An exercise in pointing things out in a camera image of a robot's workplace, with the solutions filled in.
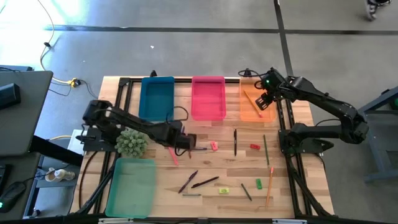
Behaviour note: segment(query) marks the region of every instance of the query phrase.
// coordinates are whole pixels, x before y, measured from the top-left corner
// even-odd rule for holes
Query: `eraser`
[[[260,150],[260,146],[256,144],[250,144],[250,148]]]
[[[229,193],[229,189],[228,188],[218,189],[218,193],[220,193],[220,194],[228,194]]]
[[[211,144],[211,148],[213,149],[213,151],[218,150],[217,142],[212,141],[210,144]]]
[[[262,184],[260,179],[256,179],[256,184],[257,184],[257,189],[261,190],[262,189]]]

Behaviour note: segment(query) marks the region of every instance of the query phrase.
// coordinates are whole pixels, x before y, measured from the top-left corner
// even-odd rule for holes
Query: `pink bin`
[[[224,77],[192,78],[192,118],[222,121],[226,115]]]

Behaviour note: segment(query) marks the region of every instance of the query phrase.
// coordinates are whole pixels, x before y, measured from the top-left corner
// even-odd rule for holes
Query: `wooden table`
[[[104,77],[100,100],[115,102],[120,77]],[[138,115],[141,84],[135,83],[129,112]],[[213,217],[213,218],[288,218],[294,217],[292,199],[290,196],[289,180],[287,177],[285,158],[280,152],[277,131],[280,129],[276,118],[271,123],[243,122],[239,118],[239,85],[226,84],[226,109],[224,121],[194,121],[190,118],[184,121],[185,132],[197,134],[198,147],[209,147],[210,141],[217,141],[219,150],[213,152],[193,151],[192,159],[188,153],[178,157],[179,166],[163,146],[154,143],[148,145],[144,154],[146,159],[154,159],[156,168],[156,191],[151,217]],[[175,105],[183,106],[190,112],[191,84],[175,84]],[[293,104],[296,122],[313,125],[310,106],[306,101],[296,101]],[[175,110],[175,119],[185,116],[183,110]],[[238,153],[234,156],[234,129],[238,130]],[[262,135],[267,138],[271,166],[274,166],[274,177],[269,207],[266,208],[267,186],[270,167],[267,166],[266,154]],[[261,150],[250,149],[250,144],[258,144]],[[80,174],[91,153],[88,153],[81,166]],[[104,153],[99,152],[87,168],[82,185],[82,203],[90,197],[98,185],[103,163]],[[314,155],[303,154],[303,164],[308,188],[326,211],[333,213],[328,183],[321,160]],[[197,176],[185,191],[202,194],[201,197],[183,197],[178,194],[179,188],[188,177],[199,170]],[[203,185],[196,189],[190,186],[194,183],[219,176],[217,181]],[[256,179],[260,178],[263,189],[256,188]],[[251,202],[241,188],[243,183],[250,193]],[[220,195],[219,188],[229,188],[228,195]],[[75,190],[71,212],[78,210],[78,189]],[[103,211],[108,199],[109,184],[104,190],[101,210]],[[298,190],[300,208],[304,210],[302,193]]]

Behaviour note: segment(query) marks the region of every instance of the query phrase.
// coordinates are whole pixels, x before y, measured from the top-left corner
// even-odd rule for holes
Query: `gray floor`
[[[56,24],[278,28],[272,0],[42,2]],[[286,29],[398,30],[396,2],[383,8],[372,23],[363,19],[362,0],[280,0],[280,6]],[[42,43],[51,34],[41,30],[47,24],[48,17],[35,1],[8,1],[0,14],[0,64],[39,70]],[[305,76],[319,90],[358,108],[398,84],[397,42],[397,35],[287,36],[294,75]],[[95,94],[105,75],[149,75],[153,69],[162,76],[233,77],[246,67],[265,72],[271,66],[285,73],[279,34],[57,31],[52,43],[56,44],[44,58],[46,69],[64,80],[86,80]],[[62,86],[51,89],[67,92]],[[73,89],[68,97],[48,93],[36,135],[50,138],[79,129],[91,99],[84,86]],[[315,106],[312,112],[315,122],[331,118]],[[325,162],[335,213],[397,222],[398,181],[365,184],[363,176],[376,171],[368,145],[333,142],[335,147],[325,153]],[[50,215],[65,213],[70,200],[64,206],[44,203],[43,198],[56,191],[43,191],[37,208],[51,210]],[[69,198],[63,193],[58,196],[60,201]]]

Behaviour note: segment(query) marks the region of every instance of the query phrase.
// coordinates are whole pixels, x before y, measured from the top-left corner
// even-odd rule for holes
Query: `black floor stripe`
[[[299,30],[286,29],[286,34],[307,35],[398,35],[398,30]]]
[[[88,31],[88,32],[194,32],[194,33],[243,33],[243,34],[277,34],[278,29],[246,28],[183,28],[183,27],[99,27],[55,25],[55,31]]]
[[[289,48],[287,47],[284,20],[282,18],[282,13],[280,11],[280,5],[278,0],[274,0],[274,6],[275,6],[276,19],[279,28],[280,44],[282,45],[282,53],[285,61],[286,74],[288,76],[293,76],[292,62],[290,61]]]
[[[252,29],[252,28],[105,27],[105,26],[79,26],[79,25],[55,25],[54,28],[55,31],[88,31],[88,32],[194,32],[194,33],[209,32],[209,33],[241,33],[241,34],[279,33],[278,29]],[[44,27],[44,30],[52,30],[52,26],[47,25]],[[398,30],[284,29],[284,32],[285,34],[303,34],[303,35],[398,35]]]

